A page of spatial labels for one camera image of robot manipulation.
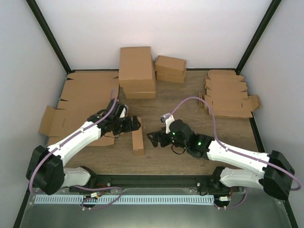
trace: small cardboard piece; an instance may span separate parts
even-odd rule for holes
[[[186,60],[168,56],[158,56],[155,62],[155,71],[175,76],[183,76]]]
[[[118,72],[75,72],[68,75],[57,109],[47,106],[39,132],[55,144],[80,128],[88,117],[105,109],[110,92],[118,92]],[[89,146],[114,144],[114,138],[102,137]]]
[[[247,84],[243,80],[244,77],[234,71],[211,70],[199,97],[208,103],[215,116],[251,118],[251,112],[261,107],[261,102],[257,95],[248,96]],[[199,105],[208,109],[201,101]]]
[[[144,155],[143,148],[143,130],[142,130],[142,119],[137,117],[138,121],[141,123],[141,127],[137,131],[132,132],[132,142],[133,142],[133,151],[134,155],[142,156]]]
[[[161,72],[157,72],[157,80],[160,81],[167,81],[167,82],[176,82],[176,83],[184,83],[185,76],[186,76],[186,69],[184,70],[184,73],[182,76],[175,76],[175,75],[168,75]]]
[[[119,84],[125,93],[155,92],[150,47],[120,49]]]

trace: wooden floor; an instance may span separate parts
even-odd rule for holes
[[[103,147],[86,147],[75,155],[66,167],[85,165],[98,174],[167,174],[167,175],[209,175],[217,166],[217,161],[196,159],[188,153],[176,155],[171,147],[154,148],[145,136],[163,127],[160,116],[171,112],[181,100],[197,96],[203,90],[207,71],[187,71],[185,84],[157,81],[155,100],[126,100],[123,90],[119,92],[120,102],[130,108],[129,115],[142,118],[144,134],[144,156],[134,156],[132,134],[125,133],[115,140],[115,144]],[[212,118],[198,100],[189,100],[174,114],[190,128],[201,134],[213,136]],[[219,139],[230,145],[257,152],[256,142],[248,119],[216,118]]]

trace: flat cardboard sheet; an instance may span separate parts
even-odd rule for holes
[[[42,118],[39,132],[50,137],[48,145],[64,139],[80,128],[88,117],[105,109],[110,101],[111,90],[118,92],[117,77],[117,71],[69,74],[57,109],[48,106]],[[114,138],[102,137],[89,146],[111,144],[114,144]]]
[[[250,95],[248,96],[248,99],[222,99],[213,98],[211,96],[204,95],[203,93],[199,93],[199,97],[207,102],[207,104],[212,108],[215,116],[251,118],[251,112],[261,106],[257,95]],[[199,101],[199,105],[208,109],[208,107],[201,101]]]
[[[160,73],[182,76],[186,68],[186,61],[168,56],[158,56],[155,62],[155,70]]]
[[[251,112],[261,106],[257,95],[248,96],[244,77],[229,70],[210,70],[204,92],[199,96],[209,104],[215,116],[250,118]],[[199,104],[208,108],[203,102]]]

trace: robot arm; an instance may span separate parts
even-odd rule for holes
[[[105,110],[90,116],[87,121],[75,132],[56,144],[47,148],[38,146],[34,149],[29,162],[26,177],[30,180],[33,171],[40,161],[51,151],[56,151],[44,162],[34,177],[34,185],[51,195],[57,192],[61,187],[73,185],[88,185],[93,187],[95,173],[87,167],[78,167],[76,169],[64,168],[67,162],[89,143],[99,139],[108,132],[113,135],[136,131],[141,124],[136,116],[126,117],[128,107],[122,103],[116,102],[114,109],[102,121],[113,106],[114,99],[110,101]]]
[[[187,150],[187,153],[195,158],[220,161],[241,168],[241,170],[232,170],[217,167],[213,173],[212,183],[216,186],[254,187],[263,189],[268,195],[280,200],[288,198],[292,184],[289,176],[267,164],[232,153],[228,148],[275,164],[294,174],[294,169],[282,153],[277,151],[272,151],[271,154],[252,152],[225,143],[222,143],[225,146],[223,148],[213,137],[194,133],[182,120],[174,120],[173,116],[166,118],[167,115],[165,114],[161,118],[165,127],[160,131],[147,134],[154,147],[157,147],[158,143],[161,147],[171,144]]]

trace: black metal frame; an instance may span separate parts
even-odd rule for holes
[[[42,30],[44,31],[47,39],[49,40],[52,48],[54,49],[58,59],[60,60],[63,68],[65,69],[66,73],[67,74],[70,74],[72,72],[75,72],[76,70],[71,70],[66,58],[64,57],[51,29],[49,28],[46,20],[44,19],[43,17],[43,14],[42,12],[40,11],[37,3],[35,0],[26,0],[29,7],[31,8],[34,16],[36,17],[39,25],[41,26]],[[256,32],[254,33],[246,51],[244,52],[237,68],[230,68],[231,70],[235,70],[237,74],[240,74],[240,72],[242,71],[244,65],[246,64],[246,62],[248,61],[251,53],[253,52],[255,46],[257,45],[259,39],[261,38],[264,30],[266,29],[268,23],[270,22],[272,16],[274,15],[276,9],[278,8],[278,6],[280,5],[282,0],[272,0],[272,2],[270,3],[263,19],[261,20]],[[209,70],[209,68],[198,68],[198,69],[193,69],[193,70]],[[256,125],[256,122],[254,120],[254,118],[250,118],[250,124],[251,124],[251,127],[252,127],[252,131],[253,131],[253,134],[254,134],[254,137],[255,137],[255,141],[257,143],[257,148],[258,148],[258,151],[259,152],[265,152],[265,149],[263,147],[263,144],[262,144],[262,140],[261,140],[261,137],[260,137],[260,134],[258,132],[258,129],[257,129],[257,125]],[[196,178],[195,176],[162,176],[162,178],[160,176],[141,176],[141,175],[138,175],[138,176],[124,176],[124,179],[120,178],[119,180],[121,181],[120,184],[124,184],[124,181],[126,181],[128,178],[132,178],[134,180],[134,178],[137,178],[137,180],[139,182],[142,182],[144,185],[159,185],[157,184],[157,182],[159,181],[160,183],[162,183],[162,178],[165,178],[167,180],[169,179],[172,179],[171,180],[171,183],[174,185],[174,182],[176,182],[177,185],[187,185],[187,184],[190,184],[191,186],[194,186],[194,178]],[[25,210],[25,207],[26,207],[26,204],[27,204],[27,201],[29,199],[29,190],[27,190],[26,194],[25,194],[25,197],[23,199],[23,202],[22,202],[22,205],[20,207],[20,210],[19,210],[19,213],[18,213],[18,216],[17,216],[17,219],[15,221],[15,224],[14,224],[14,227],[15,228],[18,228],[20,227],[20,224],[21,224],[21,221],[22,221],[22,217],[23,217],[23,214],[24,214],[24,210]],[[291,223],[291,226],[292,228],[297,228],[298,225],[296,223],[296,220],[295,220],[295,217],[294,217],[294,214],[292,212],[292,209],[291,209],[291,206],[290,206],[290,203],[288,200],[284,201],[284,206],[285,206],[285,209],[286,209],[286,212],[288,214],[288,217],[289,217],[289,221]]]

